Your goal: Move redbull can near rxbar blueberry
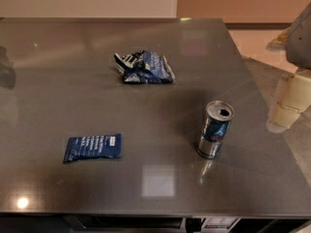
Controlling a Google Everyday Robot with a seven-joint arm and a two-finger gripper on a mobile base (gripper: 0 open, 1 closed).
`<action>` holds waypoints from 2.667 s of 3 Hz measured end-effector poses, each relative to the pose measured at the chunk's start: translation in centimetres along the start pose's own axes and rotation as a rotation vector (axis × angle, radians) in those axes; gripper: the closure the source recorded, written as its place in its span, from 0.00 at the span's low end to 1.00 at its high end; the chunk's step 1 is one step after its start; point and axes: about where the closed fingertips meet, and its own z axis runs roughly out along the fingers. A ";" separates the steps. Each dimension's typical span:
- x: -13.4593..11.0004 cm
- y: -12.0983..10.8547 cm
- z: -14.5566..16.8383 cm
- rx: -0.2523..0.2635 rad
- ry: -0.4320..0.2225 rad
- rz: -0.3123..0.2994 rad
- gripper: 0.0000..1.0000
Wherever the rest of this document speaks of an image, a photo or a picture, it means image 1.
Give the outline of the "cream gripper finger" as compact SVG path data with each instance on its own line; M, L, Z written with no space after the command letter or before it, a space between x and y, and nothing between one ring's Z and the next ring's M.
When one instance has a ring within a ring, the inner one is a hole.
M270 128L289 129L311 106L311 70L282 75L270 107Z

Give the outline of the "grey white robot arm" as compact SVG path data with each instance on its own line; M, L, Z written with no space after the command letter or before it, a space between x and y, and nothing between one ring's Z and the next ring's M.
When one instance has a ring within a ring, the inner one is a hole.
M297 67L279 80L268 114L266 127L281 133L311 106L311 3L269 47L284 50L287 61Z

